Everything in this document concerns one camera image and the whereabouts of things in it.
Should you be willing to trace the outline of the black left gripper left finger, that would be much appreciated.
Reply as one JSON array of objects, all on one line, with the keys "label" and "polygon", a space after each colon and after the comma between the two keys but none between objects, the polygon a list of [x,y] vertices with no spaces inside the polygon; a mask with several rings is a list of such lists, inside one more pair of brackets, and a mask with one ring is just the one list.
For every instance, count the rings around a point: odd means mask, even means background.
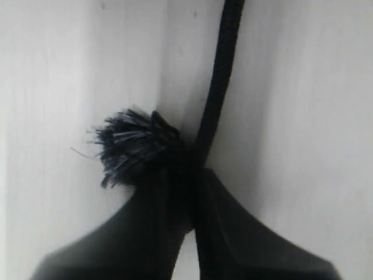
[{"label": "black left gripper left finger", "polygon": [[189,184],[162,172],[106,223],[49,253],[32,279],[171,279],[192,226]]}]

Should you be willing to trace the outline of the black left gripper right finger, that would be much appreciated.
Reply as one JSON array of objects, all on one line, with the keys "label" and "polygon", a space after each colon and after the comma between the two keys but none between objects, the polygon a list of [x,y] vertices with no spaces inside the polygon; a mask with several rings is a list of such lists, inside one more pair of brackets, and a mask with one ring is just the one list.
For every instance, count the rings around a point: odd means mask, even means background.
[{"label": "black left gripper right finger", "polygon": [[340,279],[333,264],[253,217],[210,169],[195,187],[201,279]]}]

